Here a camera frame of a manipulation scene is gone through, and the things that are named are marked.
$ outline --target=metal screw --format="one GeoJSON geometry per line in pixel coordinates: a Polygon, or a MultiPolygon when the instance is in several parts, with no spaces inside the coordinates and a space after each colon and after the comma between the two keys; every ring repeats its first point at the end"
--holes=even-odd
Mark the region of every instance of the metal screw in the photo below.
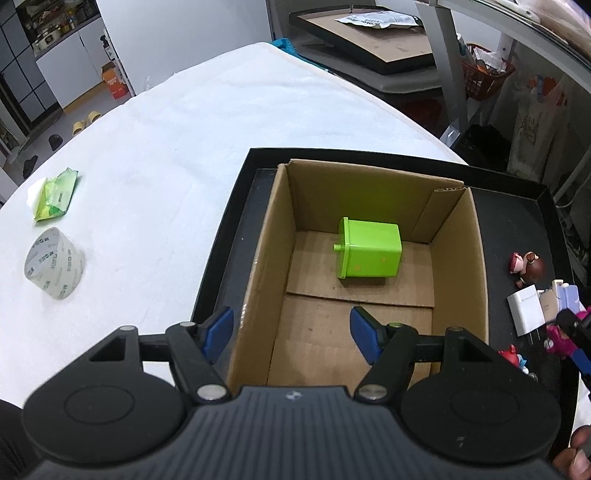
{"type": "Polygon", "coordinates": [[[209,384],[197,389],[197,396],[203,400],[213,401],[223,398],[228,391],[222,385],[209,384]]]}
{"type": "Polygon", "coordinates": [[[361,397],[366,400],[379,400],[388,395],[388,390],[383,385],[369,383],[358,390],[361,397]]]}

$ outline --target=orange box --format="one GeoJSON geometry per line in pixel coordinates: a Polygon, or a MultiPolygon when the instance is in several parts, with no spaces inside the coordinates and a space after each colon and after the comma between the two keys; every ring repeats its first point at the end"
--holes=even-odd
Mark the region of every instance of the orange box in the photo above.
{"type": "Polygon", "coordinates": [[[111,95],[115,100],[127,95],[129,93],[129,89],[127,85],[121,82],[119,77],[115,72],[115,64],[110,61],[107,65],[103,66],[103,81],[109,87],[111,91],[111,95]]]}

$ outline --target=clear tape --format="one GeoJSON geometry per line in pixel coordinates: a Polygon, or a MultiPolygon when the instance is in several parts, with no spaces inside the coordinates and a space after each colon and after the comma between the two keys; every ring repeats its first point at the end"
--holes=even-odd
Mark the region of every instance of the clear tape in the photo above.
{"type": "Polygon", "coordinates": [[[45,230],[25,260],[25,277],[56,300],[74,291],[84,269],[82,253],[57,228],[45,230]]]}

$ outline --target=white tablecloth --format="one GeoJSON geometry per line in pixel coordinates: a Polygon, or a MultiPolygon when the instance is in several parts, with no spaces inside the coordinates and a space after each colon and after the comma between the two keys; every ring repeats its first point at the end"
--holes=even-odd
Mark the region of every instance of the white tablecloth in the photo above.
{"type": "Polygon", "coordinates": [[[368,150],[463,161],[394,108],[268,44],[232,51],[132,98],[43,164],[0,210],[0,398],[23,405],[121,325],[190,318],[230,191],[252,147],[368,150]],[[66,167],[66,216],[34,225],[27,187],[66,167]],[[57,226],[86,256],[57,301],[24,277],[57,226]]]}

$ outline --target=white charger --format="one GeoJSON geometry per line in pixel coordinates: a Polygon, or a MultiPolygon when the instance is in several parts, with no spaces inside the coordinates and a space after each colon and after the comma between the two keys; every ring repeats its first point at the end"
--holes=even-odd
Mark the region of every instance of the white charger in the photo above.
{"type": "Polygon", "coordinates": [[[507,297],[517,336],[533,332],[545,324],[544,312],[535,285],[507,297]]]}

